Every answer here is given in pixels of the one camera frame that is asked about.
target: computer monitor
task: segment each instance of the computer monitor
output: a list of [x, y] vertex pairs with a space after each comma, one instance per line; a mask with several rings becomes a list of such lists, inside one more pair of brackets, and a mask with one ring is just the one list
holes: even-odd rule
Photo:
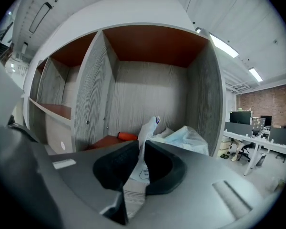
[[251, 111], [231, 111], [230, 122], [249, 125], [251, 121]]
[[261, 115], [261, 118], [265, 118], [265, 126], [271, 126], [272, 116], [270, 115]]

